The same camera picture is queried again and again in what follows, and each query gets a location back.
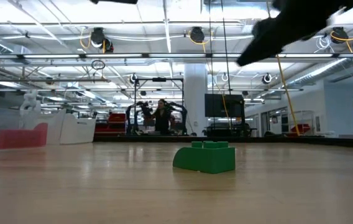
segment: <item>ceiling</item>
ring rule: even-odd
[[[203,53],[202,45],[194,44],[188,37],[184,37],[193,26],[202,27],[207,38],[210,30],[215,37],[211,43],[204,46],[207,53],[238,54],[252,40],[250,32],[253,25],[267,17],[267,11],[260,9],[263,5],[225,7],[224,13],[214,7],[211,11],[210,27],[209,12],[199,0],[141,0],[137,5],[112,2],[101,2],[95,5],[88,0],[20,0],[19,4],[24,12],[18,9],[16,4],[12,0],[0,1],[0,41],[4,45],[24,46],[33,54],[101,53],[92,45],[86,49],[80,43],[80,36],[88,35],[94,27],[104,28],[104,33],[114,44],[114,53]],[[271,14],[276,16],[277,11],[272,10]],[[225,15],[225,23],[222,21],[222,15]],[[349,36],[353,37],[353,9],[345,14],[334,16],[330,20],[330,26],[323,31],[329,31],[334,26],[343,26]],[[88,39],[81,41],[83,45],[89,43]],[[319,39],[315,38],[306,42],[296,42],[286,46],[284,50],[287,53],[323,53],[330,50],[330,48],[320,50],[316,46],[318,41]],[[330,46],[336,52],[347,50],[346,45],[331,44]],[[149,65],[142,60],[130,60],[130,62],[131,65],[128,66],[117,65],[117,63],[123,63],[123,60],[114,59],[109,62],[113,66],[107,66],[96,74],[97,78],[103,75],[116,86],[106,82],[80,82],[80,87],[129,88],[131,87],[129,78],[133,73],[140,78],[171,77],[171,68],[173,77],[183,77],[184,64],[187,63],[183,60],[160,60]],[[313,62],[282,61],[282,69],[286,77],[290,78],[313,64]],[[223,73],[227,72],[226,65],[225,61],[216,61],[212,64],[213,73],[218,74],[215,79],[219,86],[227,87],[227,82],[222,80]],[[35,68],[26,67],[25,72],[30,73]],[[22,74],[21,66],[4,66],[3,69],[19,76]],[[230,81],[234,88],[261,88],[263,85],[261,79],[266,73],[277,77],[278,64],[274,61],[259,62],[240,68],[232,60],[229,61]],[[85,66],[78,63],[70,66],[40,67],[31,74],[31,77],[37,78],[75,78],[76,80],[86,76]],[[274,79],[272,84],[276,83],[280,83],[280,79]],[[145,87],[175,89],[165,93],[153,92],[148,94],[148,97],[181,97],[181,92],[172,82],[161,85],[148,82]],[[59,88],[59,86],[46,86],[46,88]],[[125,97],[122,93],[115,92],[95,94],[108,101],[117,101],[115,100],[117,97]]]

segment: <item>wooden floor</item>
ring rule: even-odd
[[[353,149],[232,144],[237,169],[173,169],[186,144],[0,151],[0,223],[353,224]]]

